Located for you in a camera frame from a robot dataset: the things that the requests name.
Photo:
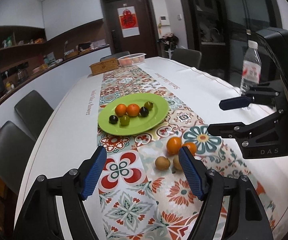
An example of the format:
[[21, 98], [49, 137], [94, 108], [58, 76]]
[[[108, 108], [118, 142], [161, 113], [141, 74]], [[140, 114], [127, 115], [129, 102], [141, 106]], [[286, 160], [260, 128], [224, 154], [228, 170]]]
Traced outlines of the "orange mandarin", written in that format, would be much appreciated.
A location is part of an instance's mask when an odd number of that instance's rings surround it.
[[127, 106], [127, 115], [130, 117], [136, 117], [140, 113], [140, 107], [137, 104], [130, 104]]
[[197, 147], [193, 142], [185, 142], [182, 147], [187, 147], [192, 155], [195, 155], [197, 152]]
[[125, 104], [119, 104], [115, 107], [115, 114], [118, 117], [122, 117], [127, 113], [127, 106]]
[[167, 154], [168, 155], [177, 155], [182, 146], [180, 137], [171, 137], [166, 144]]

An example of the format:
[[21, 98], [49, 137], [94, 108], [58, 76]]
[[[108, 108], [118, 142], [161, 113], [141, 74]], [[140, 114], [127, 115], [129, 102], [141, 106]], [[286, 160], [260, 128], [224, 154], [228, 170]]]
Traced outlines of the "brown longan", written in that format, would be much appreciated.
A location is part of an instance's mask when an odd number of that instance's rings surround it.
[[182, 171], [182, 167], [181, 167], [181, 164], [179, 162], [179, 156], [178, 155], [176, 155], [173, 158], [173, 166], [176, 170]]
[[163, 156], [157, 157], [155, 167], [160, 171], [165, 171], [170, 167], [170, 160]]

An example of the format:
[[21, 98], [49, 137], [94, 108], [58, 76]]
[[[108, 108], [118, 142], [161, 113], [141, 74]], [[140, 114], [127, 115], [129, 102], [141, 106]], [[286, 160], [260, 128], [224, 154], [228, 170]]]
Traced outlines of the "green plum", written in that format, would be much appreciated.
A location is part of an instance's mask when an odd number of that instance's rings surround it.
[[147, 102], [144, 104], [144, 107], [145, 107], [147, 110], [151, 111], [152, 108], [153, 108], [153, 103], [150, 102], [150, 101], [147, 101]]
[[120, 117], [121, 126], [128, 126], [130, 123], [130, 117], [128, 115], [123, 115]]

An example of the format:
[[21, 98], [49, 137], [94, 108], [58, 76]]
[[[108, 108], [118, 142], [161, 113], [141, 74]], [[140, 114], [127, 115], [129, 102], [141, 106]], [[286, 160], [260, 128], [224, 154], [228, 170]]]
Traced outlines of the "dark plum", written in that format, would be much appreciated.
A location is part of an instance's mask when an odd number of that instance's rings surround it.
[[109, 122], [111, 124], [117, 124], [119, 122], [119, 118], [115, 115], [111, 115], [111, 116], [109, 116]]
[[147, 109], [146, 107], [141, 107], [140, 115], [141, 117], [147, 117], [149, 115], [149, 109]]

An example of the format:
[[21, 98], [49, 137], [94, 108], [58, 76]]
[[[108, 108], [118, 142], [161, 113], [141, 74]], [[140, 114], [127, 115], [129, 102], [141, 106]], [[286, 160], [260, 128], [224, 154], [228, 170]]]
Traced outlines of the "white kitchen counter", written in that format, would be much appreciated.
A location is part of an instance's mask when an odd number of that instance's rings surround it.
[[25, 129], [23, 122], [15, 112], [14, 106], [33, 90], [37, 91], [55, 109], [81, 77], [91, 74], [90, 65], [99, 62], [101, 58], [108, 55], [111, 55], [111, 49], [109, 45], [106, 45], [49, 68], [29, 79], [27, 83], [18, 86], [2, 98], [0, 103], [0, 127], [7, 121], [11, 121], [18, 127]]

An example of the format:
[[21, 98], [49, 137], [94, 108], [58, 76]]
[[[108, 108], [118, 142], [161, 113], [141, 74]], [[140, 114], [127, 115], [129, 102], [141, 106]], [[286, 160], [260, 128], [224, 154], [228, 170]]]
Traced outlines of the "clear water bottle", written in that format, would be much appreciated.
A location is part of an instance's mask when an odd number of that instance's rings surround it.
[[248, 48], [243, 58], [240, 94], [245, 94], [250, 87], [260, 82], [261, 60], [258, 53], [258, 43], [248, 40]]

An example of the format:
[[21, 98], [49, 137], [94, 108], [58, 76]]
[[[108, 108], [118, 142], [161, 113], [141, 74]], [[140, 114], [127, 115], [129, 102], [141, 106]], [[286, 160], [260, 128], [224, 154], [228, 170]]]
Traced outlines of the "near left dark chair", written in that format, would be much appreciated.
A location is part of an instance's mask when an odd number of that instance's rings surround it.
[[0, 178], [15, 194], [19, 194], [34, 145], [35, 141], [13, 122], [7, 121], [0, 128]]

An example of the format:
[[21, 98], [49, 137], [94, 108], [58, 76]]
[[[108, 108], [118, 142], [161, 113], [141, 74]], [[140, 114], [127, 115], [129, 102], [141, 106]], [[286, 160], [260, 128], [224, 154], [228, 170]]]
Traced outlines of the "right side dark chair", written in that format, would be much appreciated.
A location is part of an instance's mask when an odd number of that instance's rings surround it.
[[188, 67], [200, 69], [202, 53], [197, 50], [176, 48], [171, 59]]

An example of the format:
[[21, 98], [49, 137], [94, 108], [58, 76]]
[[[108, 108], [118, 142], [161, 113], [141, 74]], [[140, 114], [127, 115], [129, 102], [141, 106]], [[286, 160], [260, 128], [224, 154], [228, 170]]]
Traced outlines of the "glass sliding door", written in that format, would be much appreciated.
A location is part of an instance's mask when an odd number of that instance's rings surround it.
[[262, 62], [260, 81], [274, 80], [276, 66], [256, 32], [268, 27], [281, 28], [281, 16], [276, 0], [224, 0], [229, 37], [229, 83], [239, 87], [243, 57], [248, 41], [258, 43]]

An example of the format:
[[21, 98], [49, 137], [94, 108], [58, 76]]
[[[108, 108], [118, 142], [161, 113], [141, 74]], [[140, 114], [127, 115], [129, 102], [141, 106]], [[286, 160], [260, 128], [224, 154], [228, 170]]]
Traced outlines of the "white tablecloth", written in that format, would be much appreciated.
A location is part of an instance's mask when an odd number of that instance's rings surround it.
[[[139, 92], [167, 100], [165, 121], [142, 134], [116, 137], [98, 129], [99, 112], [114, 100]], [[269, 114], [265, 106], [222, 111], [219, 102], [239, 89], [218, 77], [155, 57], [137, 67], [87, 74], [68, 91], [38, 137], [28, 161], [17, 208], [40, 174], [60, 177], [107, 149], [109, 163], [94, 194], [84, 202], [100, 239], [186, 239], [201, 202], [182, 172], [155, 168], [171, 137], [194, 142], [196, 157], [224, 176], [246, 174], [259, 193], [275, 239], [288, 232], [288, 157], [243, 160], [233, 139], [208, 134], [209, 124], [250, 124]]]

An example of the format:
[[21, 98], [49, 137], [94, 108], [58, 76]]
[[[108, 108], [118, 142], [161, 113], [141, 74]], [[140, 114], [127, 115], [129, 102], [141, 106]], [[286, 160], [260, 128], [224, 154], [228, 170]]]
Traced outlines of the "patterned table runner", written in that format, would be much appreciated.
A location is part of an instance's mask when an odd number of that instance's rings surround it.
[[275, 204], [246, 163], [219, 137], [210, 135], [204, 121], [178, 97], [139, 67], [105, 73], [100, 109], [119, 107], [136, 93], [156, 94], [168, 103], [165, 120], [136, 135], [97, 134], [107, 150], [99, 181], [100, 207], [107, 239], [186, 239], [202, 203], [192, 193], [175, 151], [188, 146], [196, 159], [222, 176], [250, 178], [271, 225]]

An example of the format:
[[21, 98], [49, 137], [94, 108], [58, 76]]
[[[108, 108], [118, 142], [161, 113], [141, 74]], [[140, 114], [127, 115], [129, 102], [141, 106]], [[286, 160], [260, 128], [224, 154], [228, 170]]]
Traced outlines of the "green plate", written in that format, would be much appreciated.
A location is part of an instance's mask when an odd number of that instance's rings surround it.
[[107, 104], [98, 116], [98, 126], [111, 135], [136, 135], [162, 123], [168, 111], [168, 103], [162, 96], [130, 94]]

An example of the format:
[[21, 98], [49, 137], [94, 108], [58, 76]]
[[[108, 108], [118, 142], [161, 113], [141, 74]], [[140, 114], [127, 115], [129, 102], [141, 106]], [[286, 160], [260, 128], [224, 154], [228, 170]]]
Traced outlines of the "black bag on rack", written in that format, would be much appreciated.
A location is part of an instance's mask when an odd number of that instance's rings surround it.
[[174, 35], [173, 32], [166, 33], [157, 40], [157, 43], [161, 46], [162, 52], [166, 54], [166, 57], [169, 58], [173, 51], [177, 48], [179, 43], [179, 38]]

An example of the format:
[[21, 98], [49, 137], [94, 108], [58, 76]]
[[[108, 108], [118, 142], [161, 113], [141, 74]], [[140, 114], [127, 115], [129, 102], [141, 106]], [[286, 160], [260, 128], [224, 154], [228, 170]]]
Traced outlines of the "white intercom panel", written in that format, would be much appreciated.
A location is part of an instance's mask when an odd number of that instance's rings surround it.
[[169, 26], [169, 18], [167, 16], [160, 16], [160, 25], [161, 26]]

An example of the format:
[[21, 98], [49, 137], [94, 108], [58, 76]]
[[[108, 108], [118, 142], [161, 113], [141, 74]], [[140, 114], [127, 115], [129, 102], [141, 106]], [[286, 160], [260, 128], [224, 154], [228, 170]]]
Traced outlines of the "clear plastic fruit container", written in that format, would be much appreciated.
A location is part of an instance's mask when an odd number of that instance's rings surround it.
[[117, 59], [121, 67], [137, 66], [145, 61], [145, 53], [130, 54]]

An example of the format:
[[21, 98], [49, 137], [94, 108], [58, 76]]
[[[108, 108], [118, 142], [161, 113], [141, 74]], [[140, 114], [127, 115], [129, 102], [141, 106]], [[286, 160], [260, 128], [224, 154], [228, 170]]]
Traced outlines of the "far end dark chair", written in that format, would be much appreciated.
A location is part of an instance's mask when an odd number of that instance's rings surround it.
[[102, 57], [100, 59], [100, 61], [102, 62], [102, 61], [109, 60], [109, 59], [118, 59], [120, 57], [127, 56], [127, 55], [130, 55], [130, 52], [129, 51], [123, 51], [123, 52], [119, 52], [119, 53], [116, 53], [116, 54], [112, 54], [112, 55], [109, 55], [109, 56]]

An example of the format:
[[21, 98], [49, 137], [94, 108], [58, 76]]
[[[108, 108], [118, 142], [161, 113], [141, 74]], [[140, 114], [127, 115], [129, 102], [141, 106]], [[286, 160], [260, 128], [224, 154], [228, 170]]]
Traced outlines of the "woven wicker box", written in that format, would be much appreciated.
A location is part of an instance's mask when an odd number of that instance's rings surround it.
[[98, 74], [103, 74], [105, 72], [109, 72], [112, 70], [116, 70], [118, 68], [119, 68], [119, 62], [115, 58], [107, 59], [107, 60], [92, 64], [90, 66], [90, 70], [93, 76], [98, 75]]

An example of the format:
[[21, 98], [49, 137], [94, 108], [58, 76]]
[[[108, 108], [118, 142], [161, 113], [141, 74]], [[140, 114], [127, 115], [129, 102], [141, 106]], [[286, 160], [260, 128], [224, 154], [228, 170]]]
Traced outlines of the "dark wooden door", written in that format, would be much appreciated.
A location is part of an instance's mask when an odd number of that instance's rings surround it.
[[113, 54], [128, 51], [161, 55], [151, 0], [100, 0], [106, 35]]

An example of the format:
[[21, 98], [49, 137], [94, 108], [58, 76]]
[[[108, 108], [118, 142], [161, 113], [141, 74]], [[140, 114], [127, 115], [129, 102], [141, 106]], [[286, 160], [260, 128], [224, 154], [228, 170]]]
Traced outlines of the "red fu door poster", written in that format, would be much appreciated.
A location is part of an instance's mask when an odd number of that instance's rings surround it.
[[117, 13], [123, 38], [140, 35], [134, 6], [118, 8]]

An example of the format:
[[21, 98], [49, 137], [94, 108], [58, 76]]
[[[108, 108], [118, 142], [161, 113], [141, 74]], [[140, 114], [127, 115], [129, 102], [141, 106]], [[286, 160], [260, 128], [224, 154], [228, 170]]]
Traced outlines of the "white upper cabinets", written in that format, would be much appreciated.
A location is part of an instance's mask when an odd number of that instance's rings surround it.
[[100, 0], [0, 0], [0, 26], [43, 28], [47, 40], [102, 17]]

